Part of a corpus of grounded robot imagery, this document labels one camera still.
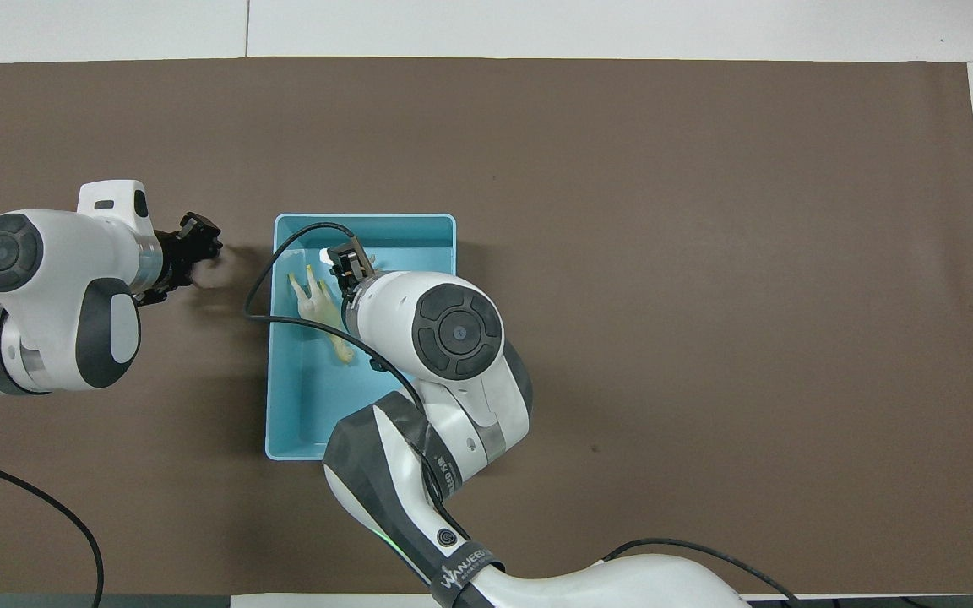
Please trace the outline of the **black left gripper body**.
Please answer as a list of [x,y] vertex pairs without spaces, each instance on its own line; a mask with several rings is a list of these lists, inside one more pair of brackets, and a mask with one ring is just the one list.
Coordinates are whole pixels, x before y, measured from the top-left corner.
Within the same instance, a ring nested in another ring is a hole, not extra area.
[[162,265],[155,283],[144,292],[135,294],[133,300],[139,307],[150,307],[161,303],[174,290],[193,284],[193,263],[185,257],[184,250],[179,247],[175,232],[155,231],[155,238],[159,243]]

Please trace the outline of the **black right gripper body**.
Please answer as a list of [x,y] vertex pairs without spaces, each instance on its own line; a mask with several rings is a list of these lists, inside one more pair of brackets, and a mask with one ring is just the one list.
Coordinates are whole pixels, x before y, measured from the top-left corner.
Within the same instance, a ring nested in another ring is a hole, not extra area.
[[359,239],[348,239],[328,249],[329,273],[335,277],[341,296],[354,296],[364,281],[376,272]]

